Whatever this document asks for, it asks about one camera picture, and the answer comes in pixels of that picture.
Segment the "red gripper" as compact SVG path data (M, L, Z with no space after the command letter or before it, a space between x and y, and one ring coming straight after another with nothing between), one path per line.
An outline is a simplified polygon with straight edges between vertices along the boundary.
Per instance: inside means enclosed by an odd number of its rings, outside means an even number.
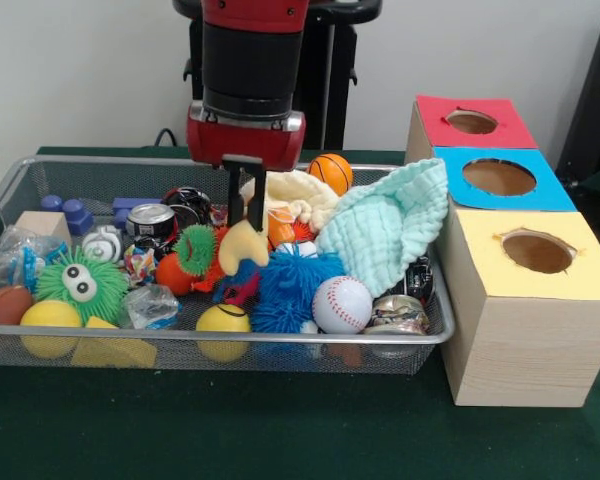
M265 217L266 171L295 168L305 130L305 116L299 111L292 111L278 120L235 119L219 115L201 102L193 102L188 111L186 140L191 158L199 163L222 166L233 162L261 166L248 170L254 179L248 221L256 232L261 232ZM235 225L243 219L244 212L240 194L241 169L231 167L228 172L227 224Z

